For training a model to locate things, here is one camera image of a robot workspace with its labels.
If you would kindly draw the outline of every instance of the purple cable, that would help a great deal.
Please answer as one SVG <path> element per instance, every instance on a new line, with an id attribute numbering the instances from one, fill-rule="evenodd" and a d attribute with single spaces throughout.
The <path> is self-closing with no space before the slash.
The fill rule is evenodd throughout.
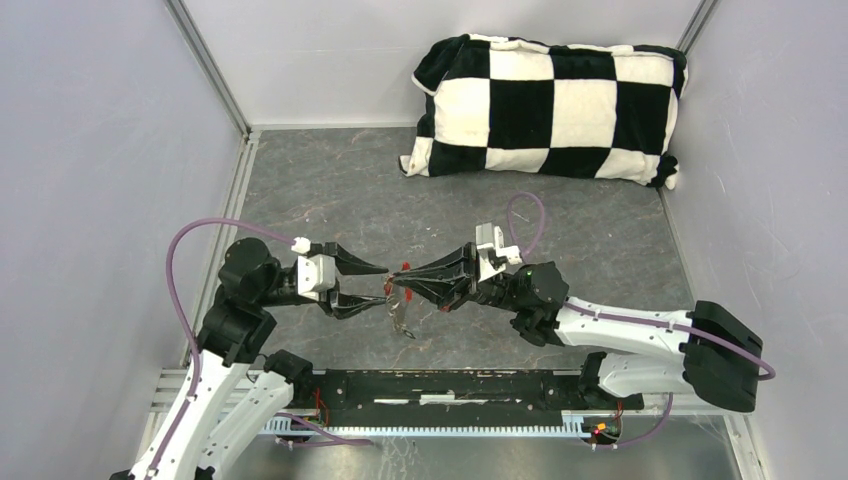
<path id="1" fill-rule="evenodd" d="M 643 435 L 639 435 L 636 438 L 632 438 L 630 440 L 625 440 L 623 442 L 614 443 L 612 445 L 595 445 L 595 449 L 598 450 L 618 450 L 619 448 L 629 447 L 631 445 L 637 444 L 639 442 L 644 442 L 645 440 L 651 439 L 665 427 L 666 422 L 668 422 L 668 417 L 671 416 L 671 405 L 674 403 L 674 394 L 668 394 L 668 403 L 665 405 L 665 410 L 663 410 L 662 417 L 660 417 L 660 421 L 654 425 L 653 428 L 648 430 L 647 433 Z"/>
<path id="2" fill-rule="evenodd" d="M 165 454 L 165 450 L 168 448 L 168 444 L 171 443 L 171 439 L 174 436 L 174 433 L 177 431 L 177 427 L 179 427 L 180 422 L 188 411 L 189 405 L 191 402 L 188 401 L 188 398 L 193 397 L 195 392 L 197 391 L 197 384 L 200 382 L 200 352 L 197 348 L 197 339 L 194 338 L 194 332 L 191 330 L 191 325 L 188 323 L 188 318 L 186 318 L 185 312 L 183 311 L 183 306 L 180 303 L 180 298 L 177 295 L 177 287 L 174 283 L 174 253 L 177 251 L 177 245 L 180 243 L 180 240 L 190 231 L 194 230 L 197 227 L 201 227 L 203 225 L 231 225 L 234 227 L 243 228 L 245 230 L 250 230 L 255 233 L 259 233 L 275 240 L 279 240 L 283 243 L 294 245 L 294 240 L 280 235 L 278 233 L 274 233 L 270 230 L 266 230 L 260 226 L 252 225 L 250 223 L 241 222 L 238 220 L 231 220 L 229 218 L 202 218 L 200 220 L 195 220 L 194 222 L 189 223 L 184 226 L 174 235 L 174 238 L 171 240 L 171 244 L 168 246 L 168 254 L 165 256 L 165 282 L 168 284 L 168 293 L 171 295 L 171 302 L 174 304 L 174 310 L 177 312 L 177 318 L 180 320 L 180 326 L 183 327 L 183 333 L 188 340 L 188 348 L 189 354 L 191 356 L 191 367 L 192 367 L 192 375 L 191 375 L 191 383 L 188 387 L 188 393 L 186 395 L 186 400 L 183 401 L 183 404 L 180 406 L 179 411 L 177 411 L 176 416 L 174 417 L 174 423 L 168 428 L 168 431 L 165 432 L 165 436 L 162 437 L 162 443 L 159 444 L 159 449 L 156 450 L 156 453 L 153 455 L 153 459 L 150 462 L 150 466 L 147 468 L 148 471 L 156 470 L 156 467 L 159 466 L 159 462 L 162 461 L 162 456 Z M 150 475 L 145 475 L 145 480 L 150 480 Z"/>
<path id="3" fill-rule="evenodd" d="M 518 235 L 515 234 L 515 225 L 512 222 L 512 204 L 521 197 L 527 197 L 530 200 L 533 200 L 533 202 L 536 203 L 536 206 L 539 207 L 539 226 L 536 227 L 536 235 L 533 236 L 533 240 L 530 242 L 530 245 L 527 245 L 527 248 L 521 248 L 521 245 L 518 245 Z M 521 249 L 521 256 L 526 257 L 527 255 L 530 255 L 530 253 L 536 249 L 536 245 L 538 245 L 539 240 L 542 238 L 542 234 L 545 232 L 545 206 L 542 204 L 542 200 L 530 192 L 516 193 L 506 204 L 506 225 L 509 228 L 510 236 L 512 236 L 512 242 L 518 245 L 518 248 Z"/>
<path id="4" fill-rule="evenodd" d="M 565 302 L 565 307 L 570 308 L 571 310 L 574 310 L 575 312 L 582 313 L 584 315 L 595 316 L 595 313 L 596 313 L 596 312 L 589 310 L 587 308 L 578 307 L 577 305 L 574 305 L 574 304 L 572 304 L 568 301 Z M 709 340 L 709 341 L 715 343 L 716 345 L 720 345 L 720 346 L 730 350 L 731 352 L 739 355 L 740 357 L 744 358 L 745 360 L 748 360 L 749 362 L 753 363 L 754 365 L 757 365 L 758 367 L 762 368 L 763 370 L 766 371 L 766 373 L 760 375 L 759 380 L 771 380 L 772 378 L 777 376 L 777 371 L 775 371 L 774 367 L 769 365 L 763 359 L 757 358 L 756 355 L 748 352 L 747 350 L 745 350 L 745 349 L 743 349 L 743 348 L 741 348 L 741 347 L 739 347 L 739 346 L 737 346 L 737 345 L 735 345 L 735 344 L 733 344 L 733 343 L 731 343 L 731 342 L 729 342 L 729 341 L 727 341 L 727 340 L 725 340 L 721 337 L 718 337 L 716 335 L 713 335 L 712 333 L 705 332 L 703 330 L 700 330 L 700 329 L 697 329 L 697 328 L 694 328 L 694 327 L 690 327 L 688 325 L 669 324 L 669 322 L 663 322 L 662 320 L 653 320 L 653 319 L 648 319 L 648 318 L 630 317 L 630 316 L 627 316 L 627 315 L 615 315 L 615 314 L 612 314 L 612 313 L 601 313 L 597 317 L 599 319 L 603 319 L 603 320 L 614 320 L 614 321 L 617 321 L 617 322 L 635 323 L 637 325 L 648 325 L 648 326 L 657 327 L 657 328 L 671 328 L 672 330 L 679 330 L 681 332 L 686 332 L 690 335 L 695 335 L 696 337 L 701 337 L 705 340 Z"/>
<path id="5" fill-rule="evenodd" d="M 353 445 L 356 447 L 374 445 L 374 442 L 368 440 L 367 438 L 355 438 L 355 439 L 347 439 L 338 437 L 333 435 L 332 433 L 322 429 L 317 425 L 313 425 L 310 422 L 298 417 L 297 415 L 292 415 L 291 413 L 277 413 L 274 415 L 275 417 L 285 417 L 294 420 L 295 422 L 303 425 L 304 427 L 312 430 L 313 432 L 321 435 L 322 437 L 329 438 L 329 442 L 317 442 L 317 443 L 291 443 L 291 446 L 294 448 L 315 448 L 315 447 L 332 447 L 333 445 Z"/>

